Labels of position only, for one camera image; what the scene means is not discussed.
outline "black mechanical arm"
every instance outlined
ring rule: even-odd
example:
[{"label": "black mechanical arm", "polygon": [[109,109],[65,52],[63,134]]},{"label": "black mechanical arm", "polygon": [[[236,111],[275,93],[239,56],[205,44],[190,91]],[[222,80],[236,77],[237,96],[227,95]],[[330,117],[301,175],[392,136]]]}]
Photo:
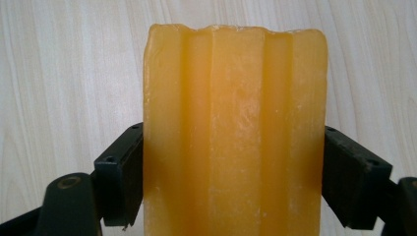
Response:
[{"label": "black mechanical arm", "polygon": [[[101,235],[106,226],[135,223],[143,198],[143,124],[129,127],[95,160],[94,171],[51,182],[43,205],[0,225],[3,235]],[[322,195],[344,227],[383,236],[417,235],[417,178],[389,180],[392,166],[334,128],[326,127]]]}]

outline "ridged orange bar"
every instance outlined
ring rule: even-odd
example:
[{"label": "ridged orange bar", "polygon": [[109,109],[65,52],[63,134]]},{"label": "ridged orange bar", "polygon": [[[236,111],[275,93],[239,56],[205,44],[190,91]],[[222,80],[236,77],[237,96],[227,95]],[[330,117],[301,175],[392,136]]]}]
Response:
[{"label": "ridged orange bar", "polygon": [[319,235],[327,62],[314,29],[152,26],[146,235]]}]

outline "wooden surface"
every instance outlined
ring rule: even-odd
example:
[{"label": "wooden surface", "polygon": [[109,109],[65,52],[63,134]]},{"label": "wooden surface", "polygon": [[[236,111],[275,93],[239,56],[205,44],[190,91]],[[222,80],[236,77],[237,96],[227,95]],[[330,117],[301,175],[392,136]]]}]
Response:
[{"label": "wooden surface", "polygon": [[[154,23],[322,30],[327,124],[392,163],[392,180],[417,176],[414,0],[1,0],[0,222],[39,207],[55,178],[90,173],[142,121],[143,54]],[[142,235],[142,222],[104,234]],[[323,202],[322,235],[379,235],[381,227],[343,229]]]}]

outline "orange wax block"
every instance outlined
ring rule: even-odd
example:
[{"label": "orange wax block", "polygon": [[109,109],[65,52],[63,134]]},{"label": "orange wax block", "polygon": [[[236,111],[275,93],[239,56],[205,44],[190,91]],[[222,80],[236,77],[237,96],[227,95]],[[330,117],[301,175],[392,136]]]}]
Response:
[{"label": "orange wax block", "polygon": [[314,29],[152,26],[146,235],[319,235],[327,62]]}]

